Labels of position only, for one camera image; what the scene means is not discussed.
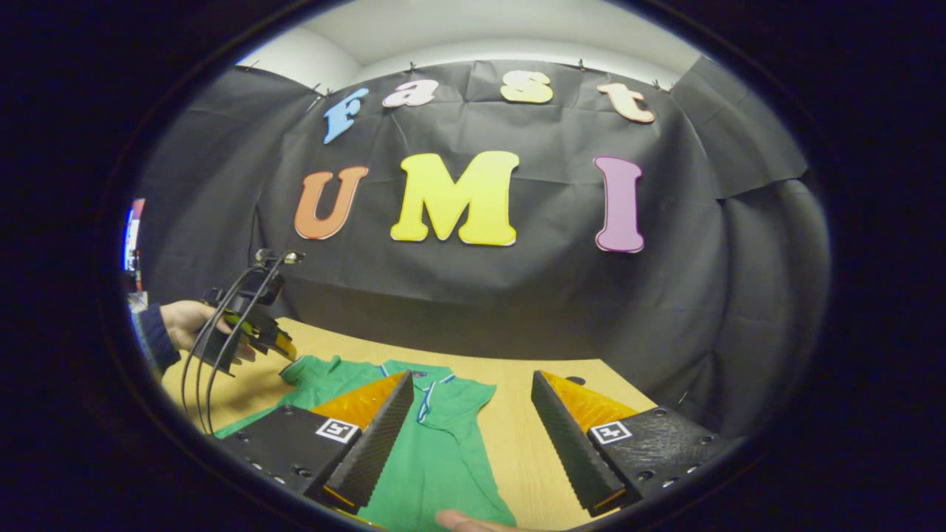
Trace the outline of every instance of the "white wall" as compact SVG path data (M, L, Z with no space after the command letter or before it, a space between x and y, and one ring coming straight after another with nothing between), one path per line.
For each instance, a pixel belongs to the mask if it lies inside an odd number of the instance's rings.
M688 58L689 65L696 62L698 57L698 54L693 54L692 59ZM676 83L683 74L682 71L672 72L641 59L584 44L537 39L493 39L443 44L389 57L361 68L350 82L354 84L404 71L410 68L411 62L416 63L417 66L426 66L443 62L503 59L562 62L575 65L581 59L586 68L604 70L647 83L657 80L664 88Z
M699 57L672 32L603 0L354 0L303 24L365 66L445 44L505 39L583 44L681 74Z
M361 69L361 65L347 52L301 26L260 46L237 64L250 66L254 63L254 68L299 81L307 87L321 83L319 92L324 92L325 88L339 90L348 86Z

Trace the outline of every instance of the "yellow letter m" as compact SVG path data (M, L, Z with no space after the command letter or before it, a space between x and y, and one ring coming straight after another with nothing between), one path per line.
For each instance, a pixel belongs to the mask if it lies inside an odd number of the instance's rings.
M469 205L466 223L458 231L468 244L508 246L516 241L509 225L509 180L519 157L509 151L484 151L466 167L456 183L440 155L420 153L401 162L408 173L401 218L391 228L395 240L420 241L428 228L421 222L424 205L433 231L446 240Z

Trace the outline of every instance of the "green polo shirt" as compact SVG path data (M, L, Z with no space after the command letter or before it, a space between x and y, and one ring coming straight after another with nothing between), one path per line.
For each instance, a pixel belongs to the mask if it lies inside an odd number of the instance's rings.
M394 532L442 532L433 519L456 508L475 519L516 525L499 497L477 413L496 386L459 379L447 367L388 361L381 366L305 356L280 375L295 387L276 406L314 408L400 371L413 372L414 400L368 506L358 515ZM268 414L253 414L216 431L226 437Z

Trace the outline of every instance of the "black cloth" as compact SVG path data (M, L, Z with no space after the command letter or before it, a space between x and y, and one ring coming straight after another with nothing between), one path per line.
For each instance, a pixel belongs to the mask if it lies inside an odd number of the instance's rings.
M510 70L549 76L553 99L505 100ZM409 80L439 81L436 99L383 108ZM618 115L597 89L610 82L640 92L657 119ZM354 124L326 145L325 110L362 87ZM456 179L490 150L520 159L509 186L514 245L464 244L456 229L445 241L432 231L422 242L391 239L405 157L437 153ZM595 245L601 155L643 171L639 253ZM370 171L345 225L329 239L300 238L303 179L353 166ZM229 284L258 247L303 251L303 263L283 270L276 315L460 355L600 358L653 400L735 436L791 396L815 342L830 272L816 177L764 101L708 60L669 92L505 61L430 66L317 98L274 74L233 69L146 164L139 248L145 287L165 300ZM325 186L320 218L338 188Z

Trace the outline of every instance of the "finger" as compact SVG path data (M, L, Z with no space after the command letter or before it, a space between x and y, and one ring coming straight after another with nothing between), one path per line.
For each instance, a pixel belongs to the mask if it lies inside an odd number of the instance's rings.
M223 318L220 318L220 320L217 322L217 329L224 334L230 334L231 332L233 332L230 326L228 326L227 323L223 321Z
M434 515L434 520L447 530L463 530L464 532L497 532L493 528L478 523L472 517L459 510L440 510Z
M246 344L239 344L236 346L236 356L240 359L243 359L247 362L256 361L256 350Z
M512 528L506 528L501 524L488 523L485 521L464 521L460 524L457 524L453 527L454 532L505 532L507 530L514 530Z

